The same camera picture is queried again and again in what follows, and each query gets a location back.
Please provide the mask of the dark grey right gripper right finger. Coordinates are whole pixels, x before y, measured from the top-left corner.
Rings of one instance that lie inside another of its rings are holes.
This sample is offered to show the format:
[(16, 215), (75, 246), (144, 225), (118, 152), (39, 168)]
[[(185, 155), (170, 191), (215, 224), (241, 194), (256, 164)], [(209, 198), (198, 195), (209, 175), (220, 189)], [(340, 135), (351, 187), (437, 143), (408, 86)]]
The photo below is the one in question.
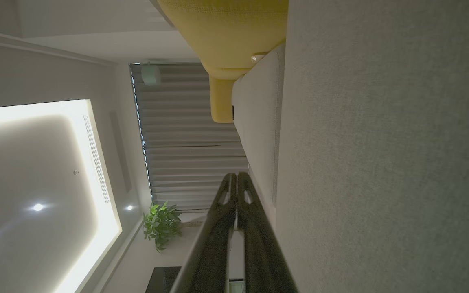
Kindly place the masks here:
[(239, 226), (244, 233), (245, 287), (248, 293), (297, 293), (275, 233), (246, 172), (237, 175)]

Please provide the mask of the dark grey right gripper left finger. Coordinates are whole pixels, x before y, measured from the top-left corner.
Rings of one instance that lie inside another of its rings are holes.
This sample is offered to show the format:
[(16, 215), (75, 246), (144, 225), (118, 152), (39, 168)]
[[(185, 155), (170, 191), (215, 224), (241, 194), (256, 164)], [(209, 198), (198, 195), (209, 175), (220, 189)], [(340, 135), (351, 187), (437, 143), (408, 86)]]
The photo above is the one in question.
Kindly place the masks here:
[(192, 250), (171, 288), (172, 293), (225, 293), (228, 253), (236, 218), (237, 175), (226, 174)]

